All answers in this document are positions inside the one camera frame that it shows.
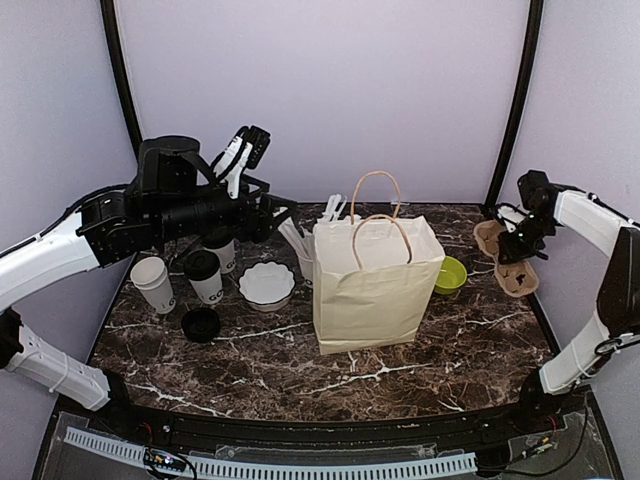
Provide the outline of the brown paper takeout bag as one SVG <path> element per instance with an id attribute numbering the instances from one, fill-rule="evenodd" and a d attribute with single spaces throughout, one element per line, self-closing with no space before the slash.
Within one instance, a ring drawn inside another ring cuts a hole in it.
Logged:
<path id="1" fill-rule="evenodd" d="M 323 355 L 407 343 L 445 252 L 423 216 L 373 214 L 313 228 L 313 325 Z"/>

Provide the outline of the black coffee cup lid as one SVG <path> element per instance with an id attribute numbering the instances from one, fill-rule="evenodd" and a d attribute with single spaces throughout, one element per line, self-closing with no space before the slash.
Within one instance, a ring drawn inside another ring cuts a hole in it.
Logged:
<path id="1" fill-rule="evenodd" d="M 184 275 L 193 281 L 204 281 L 215 276 L 220 270 L 218 256 L 208 250 L 191 252 L 184 260 Z"/>

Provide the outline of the brown cardboard cup carrier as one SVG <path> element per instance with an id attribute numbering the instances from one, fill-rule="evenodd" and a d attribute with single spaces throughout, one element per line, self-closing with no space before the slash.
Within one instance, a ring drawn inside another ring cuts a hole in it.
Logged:
<path id="1" fill-rule="evenodd" d="M 474 238 L 482 253 L 494 261 L 494 276 L 502 290 L 513 298 L 533 294 L 539 287 L 538 276 L 527 260 L 502 265 L 498 262 L 499 235 L 506 228 L 496 220 L 487 220 L 474 227 Z"/>

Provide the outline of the white paper coffee cup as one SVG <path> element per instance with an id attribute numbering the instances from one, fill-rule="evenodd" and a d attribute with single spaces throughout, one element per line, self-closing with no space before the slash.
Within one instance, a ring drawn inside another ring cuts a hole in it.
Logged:
<path id="1" fill-rule="evenodd" d="M 215 305 L 223 298 L 223 283 L 221 273 L 216 270 L 207 278 L 188 278 L 200 301 L 206 305 Z"/>

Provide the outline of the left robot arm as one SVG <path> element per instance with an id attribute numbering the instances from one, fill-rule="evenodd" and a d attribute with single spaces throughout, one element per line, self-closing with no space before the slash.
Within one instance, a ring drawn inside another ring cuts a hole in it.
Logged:
<path id="1" fill-rule="evenodd" d="M 232 199 L 221 187 L 140 198 L 122 185 L 76 202 L 52 226 L 1 254 L 1 367 L 66 396 L 120 436 L 141 427 L 121 377 L 90 367 L 37 336 L 14 310 L 22 299 L 73 275 L 106 268 L 141 251 L 220 226 L 259 243 L 295 211 L 294 201 L 259 187 Z"/>

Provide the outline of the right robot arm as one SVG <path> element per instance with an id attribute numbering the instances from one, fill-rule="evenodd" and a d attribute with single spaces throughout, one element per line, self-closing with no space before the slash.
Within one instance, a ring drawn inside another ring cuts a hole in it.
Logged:
<path id="1" fill-rule="evenodd" d="M 497 263 L 511 266 L 543 258 L 544 238 L 564 227 L 580 235 L 607 259 L 594 310 L 580 332 L 553 359 L 525 380 L 525 399 L 510 413 L 521 434 L 534 432 L 549 416 L 544 399 L 564 395 L 621 350 L 639 343 L 639 223 L 577 187 L 530 171 L 518 180 L 522 207 L 497 209 L 505 230 L 497 237 Z"/>

